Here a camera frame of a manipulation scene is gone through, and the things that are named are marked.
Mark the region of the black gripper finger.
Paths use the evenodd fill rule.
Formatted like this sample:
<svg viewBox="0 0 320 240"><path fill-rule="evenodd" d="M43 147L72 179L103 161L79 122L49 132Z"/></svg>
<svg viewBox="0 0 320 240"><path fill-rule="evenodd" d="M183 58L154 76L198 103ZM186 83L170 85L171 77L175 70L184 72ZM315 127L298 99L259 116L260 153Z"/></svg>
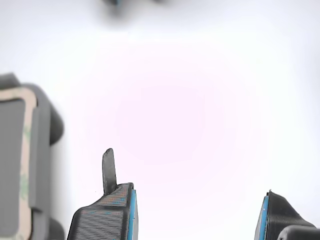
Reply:
<svg viewBox="0 0 320 240"><path fill-rule="evenodd" d="M320 229L304 220L283 196L266 193L260 209L256 240L320 240Z"/></svg>
<svg viewBox="0 0 320 240"><path fill-rule="evenodd" d="M73 215L68 240L138 240L139 215L134 184L117 184L114 151L102 157L103 196Z"/></svg>

